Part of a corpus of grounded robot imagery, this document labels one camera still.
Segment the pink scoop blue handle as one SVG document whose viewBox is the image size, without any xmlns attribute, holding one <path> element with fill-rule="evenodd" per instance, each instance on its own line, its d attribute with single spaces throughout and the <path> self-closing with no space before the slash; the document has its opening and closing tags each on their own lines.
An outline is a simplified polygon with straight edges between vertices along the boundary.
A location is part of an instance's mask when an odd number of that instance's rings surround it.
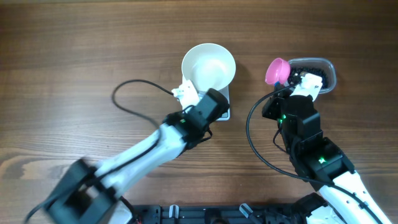
<svg viewBox="0 0 398 224">
<path fill-rule="evenodd" d="M 290 75 L 290 64 L 282 58 L 274 59 L 269 65 L 265 82 L 268 85 L 275 85 L 276 83 L 284 84 Z"/>
</svg>

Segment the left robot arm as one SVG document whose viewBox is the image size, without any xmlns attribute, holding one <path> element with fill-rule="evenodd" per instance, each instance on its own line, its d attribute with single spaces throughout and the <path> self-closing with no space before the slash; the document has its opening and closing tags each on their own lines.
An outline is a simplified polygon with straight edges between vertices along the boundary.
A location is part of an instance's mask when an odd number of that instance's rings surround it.
<svg viewBox="0 0 398 224">
<path fill-rule="evenodd" d="M 158 130 L 130 149 L 90 166 L 74 162 L 44 207 L 54 223 L 107 223 L 121 197 L 146 174 L 206 141 L 209 126 L 229 109 L 210 88 L 186 111 L 168 114 Z"/>
</svg>

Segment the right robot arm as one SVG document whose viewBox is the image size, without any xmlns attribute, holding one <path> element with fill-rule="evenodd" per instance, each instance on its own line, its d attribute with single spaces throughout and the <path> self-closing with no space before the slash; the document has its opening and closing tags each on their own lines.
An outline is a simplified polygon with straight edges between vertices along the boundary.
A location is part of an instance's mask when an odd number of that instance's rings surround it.
<svg viewBox="0 0 398 224">
<path fill-rule="evenodd" d="M 364 186 L 354 164 L 323 135 L 314 96 L 299 93 L 296 86 L 277 84 L 261 101 L 262 116 L 277 122 L 282 151 L 295 172 L 281 174 L 310 183 L 315 195 L 295 204 L 294 218 L 304 223 L 389 223 Z"/>
</svg>

